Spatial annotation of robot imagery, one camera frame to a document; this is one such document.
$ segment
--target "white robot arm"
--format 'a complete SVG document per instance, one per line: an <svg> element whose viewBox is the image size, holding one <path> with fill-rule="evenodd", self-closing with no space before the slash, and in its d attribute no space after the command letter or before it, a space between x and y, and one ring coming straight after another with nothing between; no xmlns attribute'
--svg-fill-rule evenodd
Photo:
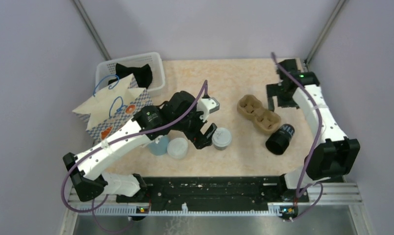
<svg viewBox="0 0 394 235"><path fill-rule="evenodd" d="M69 170L74 164L89 155L71 173L71 179L81 201L89 201L101 194L117 194L132 197L141 188L142 178L138 174L117 175L104 172L113 162L129 153L132 149L158 141L170 130L182 131L197 149L210 146L211 137L216 130L214 123L205 134L200 129L207 122L210 113L220 108L215 98L205 95L197 105L178 123L157 132L147 132L166 125L191 106L194 97L184 91L177 92L170 101L161 106L146 106L117 132L101 143L79 154L68 153L63 161Z"/></svg>
<svg viewBox="0 0 394 235"><path fill-rule="evenodd" d="M307 163L306 174L300 187L348 174L360 150L359 142L356 139L350 140L334 120L323 98L320 82L313 72L300 72L295 59L284 60L279 65L303 86L316 105L313 105L307 94L293 80L278 70L281 82L267 85L269 109L274 110L273 96L277 97L279 107L300 108L313 135L317 133L319 127L317 109L322 117L321 133L311 159ZM286 189L297 188L302 170L303 166L281 176Z"/></svg>

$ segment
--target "black cloth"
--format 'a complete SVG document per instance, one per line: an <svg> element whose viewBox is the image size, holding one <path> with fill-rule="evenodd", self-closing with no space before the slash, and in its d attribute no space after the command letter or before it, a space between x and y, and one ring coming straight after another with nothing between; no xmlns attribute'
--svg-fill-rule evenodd
<svg viewBox="0 0 394 235"><path fill-rule="evenodd" d="M141 68L137 67L125 67L120 64L116 64L115 67L116 75L122 79L130 74L133 73L135 76L136 82L138 83L139 87L147 88L151 85L152 82L152 70L149 64L144 65ZM108 85L116 82L118 79L109 80Z"/></svg>

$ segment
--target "white wall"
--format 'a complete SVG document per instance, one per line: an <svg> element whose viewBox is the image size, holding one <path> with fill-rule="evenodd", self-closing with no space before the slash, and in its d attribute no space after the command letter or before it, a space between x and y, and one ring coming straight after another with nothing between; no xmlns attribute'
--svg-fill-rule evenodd
<svg viewBox="0 0 394 235"><path fill-rule="evenodd" d="M306 57L338 0L81 0L112 58Z"/></svg>
<svg viewBox="0 0 394 235"><path fill-rule="evenodd" d="M361 150L356 181L377 234L394 235L394 0L351 0L311 65Z"/></svg>
<svg viewBox="0 0 394 235"><path fill-rule="evenodd" d="M91 144L71 110L101 61L69 0L0 0L0 235L58 233L61 158Z"/></svg>

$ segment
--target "white plastic basket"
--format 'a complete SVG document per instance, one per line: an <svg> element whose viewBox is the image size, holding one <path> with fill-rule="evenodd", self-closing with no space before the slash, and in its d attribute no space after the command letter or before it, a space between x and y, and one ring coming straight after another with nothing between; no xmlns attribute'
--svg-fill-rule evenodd
<svg viewBox="0 0 394 235"><path fill-rule="evenodd" d="M164 67L162 66L161 57L157 52L150 52L140 55L128 56L125 58L108 60L98 64L96 68L96 85L105 76L115 74L115 65L121 64L126 67L142 67L149 64L152 70L152 83L148 87L148 93L150 96L157 96L162 93L162 88L165 86L165 74ZM99 85L99 90L106 87L109 80L115 79L114 77L109 77L104 79Z"/></svg>

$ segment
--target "beige tabletop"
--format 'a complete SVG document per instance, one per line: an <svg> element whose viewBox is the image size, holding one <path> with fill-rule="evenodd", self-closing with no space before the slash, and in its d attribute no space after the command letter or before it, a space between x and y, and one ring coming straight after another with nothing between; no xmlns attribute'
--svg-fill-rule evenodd
<svg viewBox="0 0 394 235"><path fill-rule="evenodd" d="M295 128L292 141L281 156L265 148L268 136L259 133L252 122L236 110L238 100L246 94L255 95L267 107L266 84L279 80L271 59L164 61L163 64L166 87L161 96L153 97L154 104L169 100L177 91L197 95L207 79L208 93L219 101L220 110L209 116L203 132L212 122L225 127L232 133L231 145L223 151L213 146L197 150L189 142L188 154L182 160L173 159L168 154L154 156L147 148L138 147L115 162L108 172L164 177L263 176L281 175L303 164L313 136L301 110L275 109L282 124L289 123ZM184 135L171 131L169 137Z"/></svg>

